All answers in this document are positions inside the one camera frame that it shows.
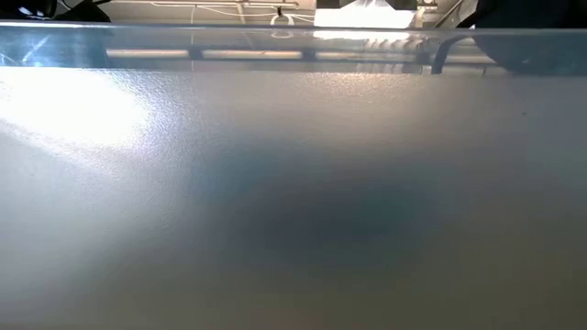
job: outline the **metal rod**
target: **metal rod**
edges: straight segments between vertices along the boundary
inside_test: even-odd
[[[447,12],[447,14],[445,14],[442,18],[439,19],[439,21],[434,25],[434,28],[439,28],[444,21],[447,20],[447,18],[449,18],[449,16],[454,13],[455,10],[457,10],[457,8],[459,8],[460,4],[462,4],[463,0],[459,0],[457,1],[457,3]]]
[[[241,3],[237,4],[237,11],[238,11],[238,14],[240,15],[238,17],[238,18],[240,18],[240,23],[247,24],[247,20],[245,19],[245,12],[242,10]]]
[[[250,1],[190,1],[190,0],[112,0],[115,4],[157,4],[157,5],[169,5],[169,6],[244,6],[244,7],[257,7],[257,6],[280,6],[287,8],[298,8],[300,4],[296,2],[250,2]]]

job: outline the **black object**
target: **black object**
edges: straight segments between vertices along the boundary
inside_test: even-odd
[[[0,18],[50,18],[55,15],[57,0],[2,0]]]
[[[587,28],[583,0],[479,0],[476,11],[457,28]],[[432,73],[442,73],[450,47],[468,36],[445,41],[438,48]],[[477,46],[510,72],[523,74],[587,73],[587,53],[565,39],[531,36],[473,36]]]
[[[83,0],[67,13],[57,15],[54,19],[60,21],[83,21],[83,22],[110,22],[110,17],[98,7],[108,1]]]

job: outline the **gray textured surface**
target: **gray textured surface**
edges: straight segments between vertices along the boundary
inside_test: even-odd
[[[2,68],[0,328],[585,328],[585,82]]]

